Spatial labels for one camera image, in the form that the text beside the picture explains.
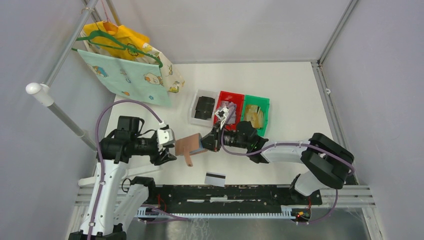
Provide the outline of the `tan leather card holder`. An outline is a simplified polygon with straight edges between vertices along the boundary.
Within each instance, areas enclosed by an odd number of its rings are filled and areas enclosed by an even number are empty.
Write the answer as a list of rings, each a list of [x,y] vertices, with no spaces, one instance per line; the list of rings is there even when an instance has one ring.
[[[202,154],[207,151],[202,145],[202,135],[195,133],[193,135],[180,138],[175,142],[175,155],[183,156],[188,167],[193,167],[191,156]]]

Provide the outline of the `silver magnetic stripe card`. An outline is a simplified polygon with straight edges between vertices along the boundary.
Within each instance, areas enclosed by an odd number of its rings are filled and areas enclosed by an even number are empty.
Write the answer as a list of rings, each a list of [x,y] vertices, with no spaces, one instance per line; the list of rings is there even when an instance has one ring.
[[[206,172],[204,183],[206,185],[224,187],[226,182],[226,175],[215,172]]]

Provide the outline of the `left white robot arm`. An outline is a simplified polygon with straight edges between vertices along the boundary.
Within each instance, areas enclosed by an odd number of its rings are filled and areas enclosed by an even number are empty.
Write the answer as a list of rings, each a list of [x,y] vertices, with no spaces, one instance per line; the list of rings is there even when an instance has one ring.
[[[79,230],[69,234],[70,240],[125,240],[141,205],[156,200],[154,179],[135,176],[129,181],[124,199],[117,203],[131,157],[148,156],[155,166],[176,160],[170,153],[176,141],[174,131],[161,121],[150,138],[142,137],[144,123],[139,117],[120,116],[116,129],[100,141],[88,210]]]

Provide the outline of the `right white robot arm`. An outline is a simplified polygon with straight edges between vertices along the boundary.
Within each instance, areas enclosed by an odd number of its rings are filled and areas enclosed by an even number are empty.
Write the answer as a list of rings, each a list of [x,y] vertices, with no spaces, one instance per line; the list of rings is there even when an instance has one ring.
[[[208,151],[224,150],[231,155],[236,152],[228,147],[245,149],[243,156],[256,164],[303,164],[307,172],[298,174],[288,191],[289,199],[295,204],[302,204],[313,192],[323,188],[342,189],[347,177],[355,172],[353,154],[319,132],[306,140],[281,142],[260,136],[248,121],[239,122],[234,130],[216,123],[200,143]]]

